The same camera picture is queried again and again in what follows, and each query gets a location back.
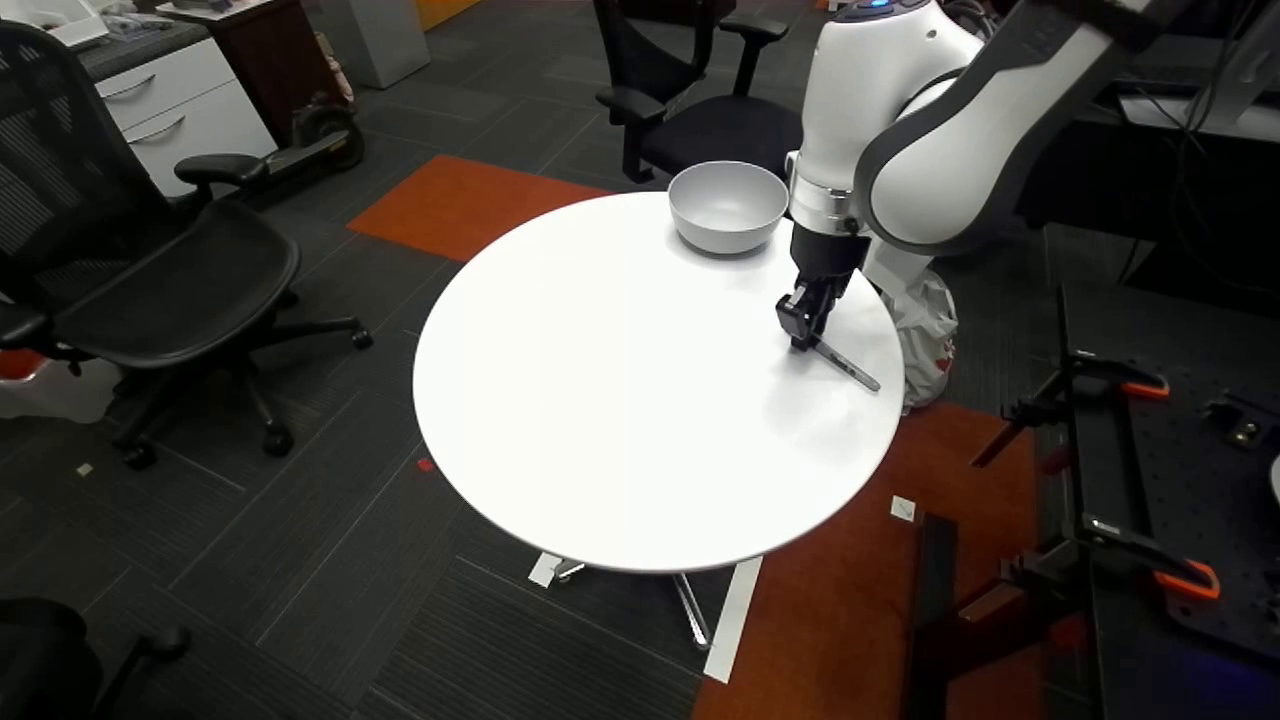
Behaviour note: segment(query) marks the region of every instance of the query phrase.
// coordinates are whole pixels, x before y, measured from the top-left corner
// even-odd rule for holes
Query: chair backrest
[[[693,4],[693,50],[690,58],[673,54],[664,45],[647,41],[637,21],[626,10],[626,0],[592,0],[597,23],[607,54],[614,86],[639,86],[654,99],[673,99],[690,84],[708,72],[712,36],[718,36],[718,0],[690,0]]]
[[[139,251],[173,208],[82,54],[0,21],[0,298],[59,311]]]

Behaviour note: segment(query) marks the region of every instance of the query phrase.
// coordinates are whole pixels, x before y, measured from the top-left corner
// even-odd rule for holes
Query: orange carpet
[[[888,517],[894,494],[958,519],[958,594],[992,581],[1006,554],[1036,542],[1031,442],[992,468],[974,454],[995,416],[928,406],[906,418],[875,480],[825,529],[760,566],[732,684],[706,681],[697,720],[897,720],[906,701],[917,525]],[[1036,720],[1040,650],[1021,650],[954,684],[954,720]]]
[[[434,156],[350,228],[463,265],[510,228],[588,197],[606,193],[463,156]]]

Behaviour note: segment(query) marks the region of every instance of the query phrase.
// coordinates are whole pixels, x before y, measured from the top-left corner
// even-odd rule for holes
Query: table top
[[[839,513],[906,406],[897,328],[863,274],[829,342],[792,350],[787,222],[754,256],[679,244],[664,193],[536,215],[438,298],[417,418],[452,488],[515,541],[622,573],[766,554]]]
[[[1153,480],[1214,484],[1218,491],[1208,491],[1208,500],[1229,504],[1229,488],[1247,484],[1247,476],[1204,468],[1208,454],[1195,435],[1153,449],[1153,425],[1204,425],[1201,406],[1218,399],[1220,388],[1247,394],[1280,392],[1280,323],[1128,288],[1069,288],[1063,323],[1073,346],[1141,359],[1172,383],[1167,402],[1135,402],[1128,416],[1110,406],[1073,413],[1079,509],[1175,542],[1175,550],[1188,554],[1234,542],[1229,537],[1204,542],[1167,537],[1172,525],[1201,525],[1201,517],[1218,509],[1201,504],[1191,509],[1195,517],[1175,519],[1167,517],[1175,509],[1155,504]],[[1132,573],[1121,554],[1090,566],[1090,592],[1100,717],[1280,717],[1280,662],[1172,622],[1153,601],[1148,576]]]

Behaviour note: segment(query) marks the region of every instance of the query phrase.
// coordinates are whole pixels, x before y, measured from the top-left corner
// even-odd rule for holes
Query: metal stand
[[[568,584],[586,566],[588,562],[579,562],[579,561],[559,561],[553,576],[557,576],[557,584]],[[693,592],[685,573],[673,576],[673,584],[677,584],[693,643],[706,650],[712,643],[712,628],[708,628],[706,602],[697,601],[697,592]]]

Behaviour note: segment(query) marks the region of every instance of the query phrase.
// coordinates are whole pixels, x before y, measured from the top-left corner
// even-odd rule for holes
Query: chair seat
[[[57,334],[121,367],[175,367],[266,319],[297,267],[297,244],[235,202],[213,202],[185,234],[68,308]]]
[[[756,95],[693,104],[644,137],[644,158],[664,172],[706,158],[750,158],[785,175],[792,149],[799,149],[799,114]]]

